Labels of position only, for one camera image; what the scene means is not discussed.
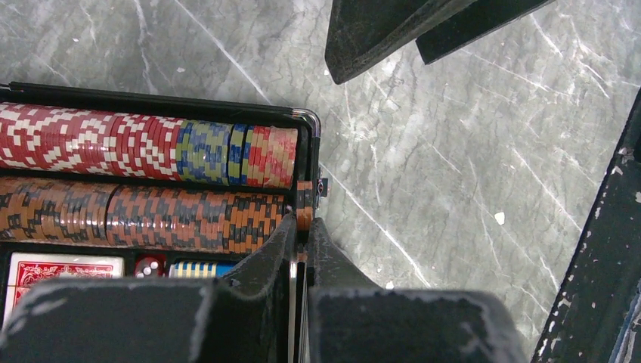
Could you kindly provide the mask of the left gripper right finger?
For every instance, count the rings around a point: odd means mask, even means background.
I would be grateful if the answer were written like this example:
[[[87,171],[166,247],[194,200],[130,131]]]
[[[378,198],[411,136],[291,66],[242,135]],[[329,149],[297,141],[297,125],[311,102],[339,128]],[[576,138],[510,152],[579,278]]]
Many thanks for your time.
[[[525,362],[505,305],[478,290],[380,287],[311,222],[312,362]]]

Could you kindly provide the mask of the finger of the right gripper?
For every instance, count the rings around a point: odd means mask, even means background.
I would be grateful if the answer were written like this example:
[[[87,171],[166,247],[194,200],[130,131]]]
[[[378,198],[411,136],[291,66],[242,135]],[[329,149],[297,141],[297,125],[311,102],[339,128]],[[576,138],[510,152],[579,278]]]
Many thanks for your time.
[[[341,85],[472,5],[467,0],[332,2],[324,59]]]
[[[431,64],[549,4],[548,0],[480,0],[416,39],[425,64]]]

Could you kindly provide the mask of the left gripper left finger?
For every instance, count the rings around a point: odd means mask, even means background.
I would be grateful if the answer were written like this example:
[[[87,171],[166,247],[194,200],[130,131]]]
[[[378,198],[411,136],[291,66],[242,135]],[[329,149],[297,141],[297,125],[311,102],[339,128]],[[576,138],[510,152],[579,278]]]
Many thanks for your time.
[[[58,278],[1,332],[3,362],[286,362],[296,219],[220,278]]]

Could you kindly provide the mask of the blue Texas Hold'em card deck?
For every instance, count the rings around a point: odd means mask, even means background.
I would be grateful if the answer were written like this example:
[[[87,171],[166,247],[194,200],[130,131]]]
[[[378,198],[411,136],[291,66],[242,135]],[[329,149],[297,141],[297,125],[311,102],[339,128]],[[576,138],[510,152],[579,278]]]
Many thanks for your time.
[[[169,268],[170,278],[216,278],[229,272],[233,262],[179,261]]]

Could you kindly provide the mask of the single chip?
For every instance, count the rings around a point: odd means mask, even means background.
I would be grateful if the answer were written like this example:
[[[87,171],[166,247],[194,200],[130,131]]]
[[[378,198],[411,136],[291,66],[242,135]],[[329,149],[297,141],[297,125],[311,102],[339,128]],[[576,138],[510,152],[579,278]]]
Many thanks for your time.
[[[309,230],[313,214],[313,183],[299,181],[296,190],[296,223],[299,231]]]

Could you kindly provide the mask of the black poker chip case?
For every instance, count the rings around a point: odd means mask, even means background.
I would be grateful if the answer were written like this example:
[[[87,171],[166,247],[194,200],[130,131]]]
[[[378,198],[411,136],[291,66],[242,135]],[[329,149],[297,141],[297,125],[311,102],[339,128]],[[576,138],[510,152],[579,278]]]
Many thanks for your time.
[[[3,362],[301,362],[310,110],[1,87]]]

